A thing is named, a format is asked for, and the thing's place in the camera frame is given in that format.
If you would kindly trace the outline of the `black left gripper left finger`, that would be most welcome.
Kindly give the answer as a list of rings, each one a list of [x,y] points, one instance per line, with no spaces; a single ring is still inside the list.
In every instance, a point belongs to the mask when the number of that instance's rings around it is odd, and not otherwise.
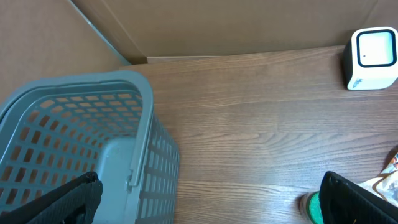
[[[92,224],[103,184],[87,172],[49,193],[1,215],[1,224]]]

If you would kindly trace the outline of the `dried mushroom pouch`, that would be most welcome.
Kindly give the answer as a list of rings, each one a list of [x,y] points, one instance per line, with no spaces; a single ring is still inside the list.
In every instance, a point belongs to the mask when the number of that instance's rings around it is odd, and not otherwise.
[[[395,154],[379,175],[358,185],[397,207],[397,176],[397,154]]]

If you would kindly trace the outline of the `green lid jar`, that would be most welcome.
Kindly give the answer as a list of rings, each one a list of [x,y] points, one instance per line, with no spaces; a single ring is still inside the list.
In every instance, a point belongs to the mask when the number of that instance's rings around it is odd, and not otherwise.
[[[299,210],[307,223],[324,224],[320,208],[319,191],[305,194],[300,199]]]

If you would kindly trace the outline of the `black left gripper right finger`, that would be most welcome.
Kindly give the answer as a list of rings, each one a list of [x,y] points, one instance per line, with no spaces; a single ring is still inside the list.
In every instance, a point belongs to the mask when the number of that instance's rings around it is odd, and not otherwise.
[[[397,207],[339,174],[325,173],[319,191],[324,224],[397,224]]]

